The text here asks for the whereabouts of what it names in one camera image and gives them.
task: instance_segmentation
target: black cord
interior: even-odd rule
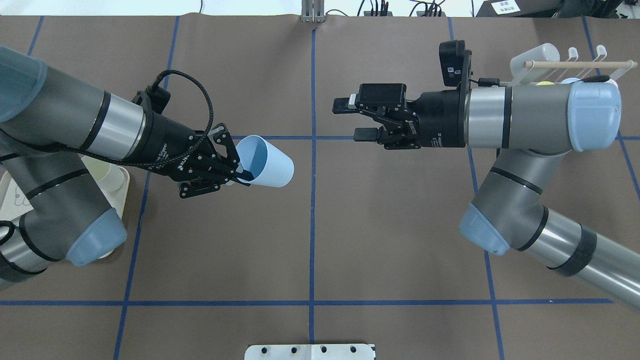
[[[360,16],[360,11],[362,10],[362,6],[364,5],[364,2],[366,0],[362,0],[362,2],[360,3],[360,7],[358,8],[358,13],[356,14],[356,16]],[[371,15],[373,15],[373,0],[369,0],[369,2],[371,3]]]
[[[360,3],[360,7],[358,8],[358,13],[356,14],[356,16],[360,16],[360,10],[362,10],[362,5],[364,5],[364,1],[362,0],[362,2]]]
[[[327,11],[327,12],[326,12],[326,13],[324,13],[324,14],[326,15],[326,14],[328,14],[328,13],[330,13],[330,12],[339,12],[339,13],[343,14],[344,16],[349,16],[349,15],[345,14],[344,12],[342,12],[342,11],[340,11],[340,10],[338,10],[338,9],[331,9],[331,10]]]
[[[411,9],[411,12],[409,13],[409,16],[411,17],[411,15],[413,15],[413,12],[415,11],[415,8],[418,7],[418,5],[420,4],[424,4],[424,12],[427,12],[427,7],[429,6],[427,3],[425,3],[424,1],[418,1],[418,3],[416,5],[413,6],[413,9]]]
[[[200,91],[202,92],[202,95],[204,95],[204,99],[207,101],[207,106],[209,107],[209,122],[207,123],[207,127],[204,129],[201,137],[187,151],[183,152],[182,154],[180,154],[178,156],[174,156],[172,158],[168,158],[168,159],[165,159],[165,160],[155,161],[153,163],[129,163],[129,162],[126,162],[126,161],[110,159],[110,158],[107,158],[107,157],[102,156],[102,155],[94,154],[92,152],[88,152],[88,151],[84,151],[84,150],[80,150],[80,149],[75,149],[73,147],[64,147],[64,148],[62,148],[60,150],[61,151],[76,152],[78,154],[91,156],[92,158],[96,158],[98,160],[102,160],[102,161],[105,161],[105,162],[108,162],[108,163],[112,163],[112,164],[115,164],[115,165],[126,165],[126,166],[141,167],[141,168],[163,166],[163,165],[172,163],[174,161],[181,160],[182,158],[186,158],[187,156],[193,154],[193,152],[196,151],[198,146],[200,146],[200,144],[207,138],[207,134],[209,134],[209,130],[211,130],[211,127],[213,126],[213,105],[211,104],[211,98],[209,97],[209,94],[207,93],[207,90],[204,88],[204,86],[202,86],[202,84],[198,80],[196,80],[196,79],[192,78],[190,75],[187,75],[187,74],[185,74],[185,73],[183,73],[181,71],[178,71],[178,70],[165,70],[165,71],[162,71],[160,74],[158,74],[158,76],[156,77],[156,81],[151,86],[152,90],[155,90],[158,87],[158,85],[160,85],[160,82],[169,74],[175,74],[175,75],[182,76],[183,78],[186,78],[186,79],[190,80],[192,83],[194,83],[200,89]]]
[[[442,13],[442,8],[440,7],[440,4],[436,4],[435,1],[432,1],[430,3],[427,3],[425,1],[418,1],[417,4],[413,6],[413,9],[411,9],[409,16],[413,15],[415,8],[417,8],[418,5],[420,4],[424,4],[424,14],[422,14],[421,16],[428,16],[427,14],[430,14],[431,12],[437,12],[438,9],[440,9],[440,13]]]

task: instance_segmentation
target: gray arm segment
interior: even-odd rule
[[[13,219],[13,226],[0,227],[0,288],[25,281],[63,258],[85,265],[126,239],[115,209],[78,155],[18,156],[3,165],[33,210]]]
[[[563,276],[576,276],[640,310],[640,255],[542,206],[564,154],[503,150],[460,231],[485,250],[513,247]]]

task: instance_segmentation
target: grid line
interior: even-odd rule
[[[167,60],[167,69],[171,68],[173,60],[173,50],[175,49],[175,40],[178,35],[178,25],[180,24],[180,17],[175,17],[175,24],[173,25],[173,36],[171,40],[171,47],[169,50],[169,59]],[[164,79],[163,88],[166,90],[169,85],[168,76]],[[118,360],[120,357],[120,345],[122,344],[122,336],[124,335],[124,327],[127,321],[127,310],[129,308],[129,296],[131,294],[131,284],[133,282],[133,273],[136,268],[136,257],[138,256],[138,244],[140,243],[140,235],[142,233],[142,218],[145,214],[145,208],[147,207],[147,195],[149,193],[149,179],[151,178],[151,172],[147,171],[147,178],[145,180],[145,189],[142,193],[142,202],[140,204],[140,215],[138,217],[138,226],[136,228],[136,239],[133,243],[133,251],[131,252],[131,262],[129,263],[129,275],[127,276],[127,286],[125,288],[124,299],[122,301],[122,312],[120,313],[120,325],[118,326],[118,336],[116,337],[116,344],[113,351],[113,360]]]
[[[311,31],[311,206],[309,241],[309,343],[315,342],[316,299],[316,29]]]
[[[36,27],[36,32],[35,34],[33,34],[31,45],[29,45],[29,51],[27,52],[28,56],[31,56],[31,53],[33,53],[33,49],[36,47],[36,41],[38,40],[38,35],[40,34],[40,29],[42,29],[43,22],[44,22],[44,16],[41,16],[40,20],[38,21],[38,26]]]
[[[314,300],[316,306],[471,306],[471,305],[613,304],[611,299],[444,299],[444,300]],[[124,301],[101,300],[0,300],[0,306],[122,306]],[[309,306],[308,300],[130,300],[127,307],[252,307]]]
[[[596,55],[593,52],[593,43],[591,42],[591,34],[589,33],[589,24],[587,23],[587,19],[584,16],[582,17],[582,25],[584,26],[584,35],[587,37],[587,43],[589,44],[589,51],[591,51],[591,58],[595,60]],[[596,72],[598,72],[598,75],[600,75],[600,69],[596,69]],[[633,182],[634,188],[636,189],[638,200],[640,200],[640,186],[638,185],[636,172],[634,171],[634,167],[631,164],[631,159],[629,158],[629,153],[627,152],[627,146],[625,145],[625,140],[640,140],[640,136],[622,136],[622,132],[618,128],[618,135],[616,136],[616,140],[620,142],[622,154],[625,157],[625,162],[627,163],[627,168],[629,169],[629,174],[631,175],[631,181]]]
[[[450,17],[447,18],[449,22],[449,38],[455,40],[453,31],[453,21]],[[478,193],[478,182],[476,177],[476,164],[474,163],[474,155],[471,147],[467,146],[467,154],[469,156],[469,167],[471,171],[471,180],[473,182],[474,194]],[[486,278],[489,286],[489,296],[491,297],[491,310],[493,313],[493,327],[495,328],[495,339],[498,346],[498,355],[500,360],[504,360],[504,347],[502,346],[502,332],[500,331],[500,316],[498,315],[498,305],[495,300],[495,289],[493,287],[493,273],[491,271],[491,259],[489,253],[484,251],[484,268],[486,270]]]

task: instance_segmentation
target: plastic cup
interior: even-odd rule
[[[281,188],[293,177],[293,161],[284,152],[258,135],[250,135],[240,140],[236,146],[240,164],[249,170],[255,179],[246,184]]]
[[[124,174],[116,165],[88,156],[83,156],[82,162],[100,189],[114,192],[124,184]]]

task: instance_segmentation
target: white hook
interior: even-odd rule
[[[573,62],[573,61],[578,61],[578,49],[574,48],[573,46],[571,46],[569,48],[569,58],[566,60],[567,62]],[[554,69],[549,75],[547,75],[547,77],[545,78],[545,80],[551,76],[551,74],[555,73],[558,69]],[[558,76],[558,78],[556,79],[556,83],[559,83],[562,80],[562,77],[564,76],[564,74],[566,73],[568,69],[565,69],[564,71],[562,71],[562,74],[560,74],[560,76]]]
[[[607,48],[605,48],[604,45],[596,46],[596,54],[598,56],[596,56],[596,58],[593,59],[592,62],[600,62],[600,61],[604,60],[607,57]],[[592,70],[593,69],[584,69],[584,70],[580,71],[578,73],[578,75],[576,75],[576,78],[582,79],[583,77],[589,75],[589,73]]]

